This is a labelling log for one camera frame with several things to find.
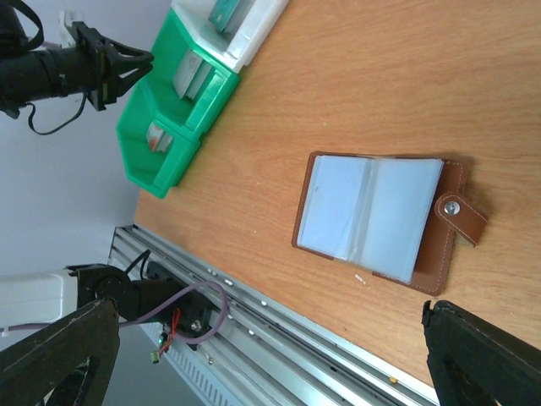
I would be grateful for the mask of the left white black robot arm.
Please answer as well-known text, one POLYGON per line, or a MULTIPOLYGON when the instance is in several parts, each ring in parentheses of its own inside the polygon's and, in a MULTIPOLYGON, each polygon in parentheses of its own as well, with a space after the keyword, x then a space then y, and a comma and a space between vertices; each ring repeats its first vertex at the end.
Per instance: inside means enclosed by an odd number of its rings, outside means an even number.
POLYGON ((104 111, 152 69, 154 56, 103 36, 80 20, 65 28, 71 47, 47 47, 41 19, 23 1, 1 2, 1 112, 16 119, 30 107, 35 134, 58 132, 80 117, 86 104, 104 111), (35 102, 82 95, 79 110, 47 132, 34 126, 35 102))

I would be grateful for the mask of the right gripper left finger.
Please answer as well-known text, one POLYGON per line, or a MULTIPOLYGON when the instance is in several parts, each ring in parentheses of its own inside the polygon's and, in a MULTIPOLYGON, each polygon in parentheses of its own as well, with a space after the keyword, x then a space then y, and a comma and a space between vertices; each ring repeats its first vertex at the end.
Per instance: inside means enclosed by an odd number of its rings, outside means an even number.
POLYGON ((101 405, 119 345, 114 301, 86 304, 1 352, 1 404, 101 405))

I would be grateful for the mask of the white patterned credit card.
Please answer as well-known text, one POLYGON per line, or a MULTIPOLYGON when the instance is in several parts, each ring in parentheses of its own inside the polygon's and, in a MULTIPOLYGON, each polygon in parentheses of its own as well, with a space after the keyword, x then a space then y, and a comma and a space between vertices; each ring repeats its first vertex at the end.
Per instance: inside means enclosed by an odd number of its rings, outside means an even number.
POLYGON ((173 75, 172 84, 181 99, 195 102, 213 67, 200 55, 188 49, 173 75))

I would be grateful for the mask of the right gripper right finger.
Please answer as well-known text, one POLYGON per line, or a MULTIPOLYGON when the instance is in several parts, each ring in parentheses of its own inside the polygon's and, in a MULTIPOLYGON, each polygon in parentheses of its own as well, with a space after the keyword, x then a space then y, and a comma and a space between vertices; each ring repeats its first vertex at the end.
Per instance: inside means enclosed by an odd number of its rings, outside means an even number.
POLYGON ((424 303, 427 365, 441 405, 539 405, 540 350, 447 300, 424 303))

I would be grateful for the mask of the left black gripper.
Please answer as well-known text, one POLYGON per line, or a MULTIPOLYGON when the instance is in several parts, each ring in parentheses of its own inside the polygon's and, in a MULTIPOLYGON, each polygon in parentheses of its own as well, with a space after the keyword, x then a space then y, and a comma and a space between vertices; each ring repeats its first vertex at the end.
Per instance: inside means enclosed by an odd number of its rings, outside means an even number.
POLYGON ((84 85, 84 89, 96 111, 103 111, 106 104, 111 104, 103 90, 107 72, 119 72, 112 79, 112 94, 117 101, 153 69, 154 57, 150 52, 111 40, 83 21, 73 22, 69 33, 91 73, 92 85, 84 85))

